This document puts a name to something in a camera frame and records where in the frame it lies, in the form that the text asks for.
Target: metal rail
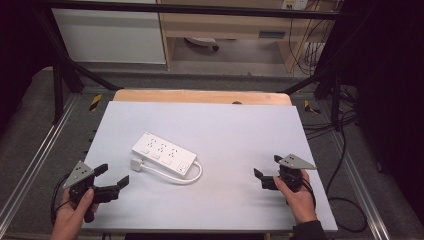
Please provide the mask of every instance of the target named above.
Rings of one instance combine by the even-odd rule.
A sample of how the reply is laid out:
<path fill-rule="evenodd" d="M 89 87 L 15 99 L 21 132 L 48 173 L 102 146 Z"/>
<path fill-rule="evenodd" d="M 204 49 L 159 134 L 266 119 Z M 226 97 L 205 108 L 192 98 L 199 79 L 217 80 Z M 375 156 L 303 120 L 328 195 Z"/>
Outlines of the metal rail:
<path fill-rule="evenodd" d="M 63 129 L 63 126 L 65 125 L 66 121 L 68 120 L 73 107 L 77 100 L 79 99 L 78 94 L 73 94 L 68 99 L 66 105 L 65 105 L 65 111 L 62 115 L 62 118 L 60 118 L 59 122 L 55 125 L 53 125 L 50 128 L 49 133 L 47 134 L 46 138 L 44 139 L 43 143 L 41 144 L 40 148 L 38 149 L 37 153 L 35 154 L 34 158 L 32 159 L 31 163 L 29 164 L 27 170 L 23 174 L 21 180 L 19 181 L 18 185 L 15 187 L 15 190 L 13 191 L 12 195 L 9 197 L 7 203 L 4 205 L 3 209 L 0 212 L 0 239 L 3 238 L 3 235 L 6 233 L 7 228 L 9 227 L 10 223 L 12 222 L 13 217 L 15 216 L 16 212 L 18 211 L 19 207 L 21 206 L 21 203 L 23 202 L 26 194 L 28 193 L 32 183 L 34 182 L 35 178 L 37 177 L 38 172 L 40 171 L 41 167 L 43 166 L 44 161 L 46 160 L 50 150 L 52 149 L 56 139 L 58 138 L 60 132 Z"/>
<path fill-rule="evenodd" d="M 319 102 L 319 106 L 327 121 L 330 121 L 330 109 L 328 105 Z M 341 152 L 343 149 L 343 138 L 341 133 L 332 131 L 332 134 L 336 141 L 337 148 Z M 368 226 L 370 227 L 375 239 L 389 240 L 389 232 L 387 231 L 386 226 L 380 217 L 380 213 L 378 212 L 378 209 L 375 206 L 361 175 L 356 169 L 354 162 L 355 161 L 350 156 L 348 149 L 346 149 L 343 166 L 346 169 L 346 173 L 352 184 L 353 190 L 355 191 L 356 197 L 358 198 L 359 204 L 362 206 L 362 209 L 367 216 Z"/>
<path fill-rule="evenodd" d="M 149 3 L 118 3 L 118 2 L 91 2 L 69 0 L 39 0 L 37 4 L 42 7 L 57 9 L 119 11 L 119 12 L 154 12 L 154 13 L 183 13 L 183 14 L 209 14 L 228 16 L 251 16 L 268 18 L 293 18 L 293 19 L 323 19 L 342 20 L 358 18 L 359 15 L 339 12 L 317 12 L 284 9 L 218 7 L 174 4 L 149 4 Z"/>

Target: white cabinet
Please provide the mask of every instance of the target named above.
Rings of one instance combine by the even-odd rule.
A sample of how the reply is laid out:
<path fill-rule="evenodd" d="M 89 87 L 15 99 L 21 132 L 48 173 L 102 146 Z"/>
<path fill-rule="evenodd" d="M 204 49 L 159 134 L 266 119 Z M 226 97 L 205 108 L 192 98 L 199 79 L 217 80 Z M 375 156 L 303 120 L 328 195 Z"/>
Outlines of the white cabinet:
<path fill-rule="evenodd" d="M 113 2 L 155 3 L 154 0 Z M 67 9 L 53 9 L 53 13 L 74 61 L 166 63 L 157 13 Z"/>

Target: white cable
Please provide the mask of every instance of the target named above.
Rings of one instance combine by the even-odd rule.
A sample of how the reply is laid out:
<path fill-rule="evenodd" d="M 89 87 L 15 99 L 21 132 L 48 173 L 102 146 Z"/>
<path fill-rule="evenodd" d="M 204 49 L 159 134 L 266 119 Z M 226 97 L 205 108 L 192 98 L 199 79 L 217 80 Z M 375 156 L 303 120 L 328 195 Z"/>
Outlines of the white cable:
<path fill-rule="evenodd" d="M 202 166 L 200 165 L 199 162 L 194 161 L 193 164 L 196 165 L 199 168 L 199 174 L 195 178 L 193 178 L 193 179 L 179 179 L 179 178 L 175 178 L 175 177 L 169 176 L 168 174 L 165 174 L 165 173 L 163 173 L 161 171 L 158 171 L 158 170 L 156 170 L 154 168 L 147 167 L 146 165 L 144 165 L 144 161 L 140 161 L 140 168 L 144 168 L 144 169 L 150 170 L 152 172 L 155 172 L 155 173 L 157 173 L 157 174 L 159 174 L 161 176 L 164 176 L 164 177 L 167 177 L 169 179 L 172 179 L 172 180 L 174 180 L 176 182 L 179 182 L 181 184 L 189 184 L 189 183 L 192 183 L 192 182 L 196 181 L 197 179 L 199 179 L 199 177 L 203 173 Z"/>

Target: power strip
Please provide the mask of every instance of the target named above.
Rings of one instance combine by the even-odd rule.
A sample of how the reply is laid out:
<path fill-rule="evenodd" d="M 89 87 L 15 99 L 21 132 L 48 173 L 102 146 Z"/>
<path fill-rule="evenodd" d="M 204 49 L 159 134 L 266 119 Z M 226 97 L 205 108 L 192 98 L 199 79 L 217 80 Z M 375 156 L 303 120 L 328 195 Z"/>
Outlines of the power strip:
<path fill-rule="evenodd" d="M 185 177 L 196 159 L 196 154 L 149 132 L 143 134 L 132 150 L 140 154 L 143 160 L 155 162 L 182 177 Z"/>

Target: hand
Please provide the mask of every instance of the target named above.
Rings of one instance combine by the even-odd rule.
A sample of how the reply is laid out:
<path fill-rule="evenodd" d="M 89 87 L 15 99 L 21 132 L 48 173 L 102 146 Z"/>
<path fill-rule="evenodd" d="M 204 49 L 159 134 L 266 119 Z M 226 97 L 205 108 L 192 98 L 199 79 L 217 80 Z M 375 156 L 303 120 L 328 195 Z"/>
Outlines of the hand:
<path fill-rule="evenodd" d="M 88 189 L 81 198 L 80 203 L 76 206 L 75 203 L 69 201 L 69 189 L 63 193 L 61 204 L 63 205 L 57 211 L 56 223 L 53 228 L 50 240 L 73 240 L 78 238 L 79 231 L 82 227 L 84 215 L 93 201 L 94 191 Z M 97 211 L 97 204 L 92 205 L 92 211 Z"/>
<path fill-rule="evenodd" d="M 304 169 L 301 169 L 302 177 L 309 183 L 309 175 Z M 277 188 L 286 197 L 286 200 L 293 213 L 296 224 L 317 220 L 314 202 L 311 194 L 302 186 L 298 192 L 292 192 L 279 177 L 274 177 Z"/>

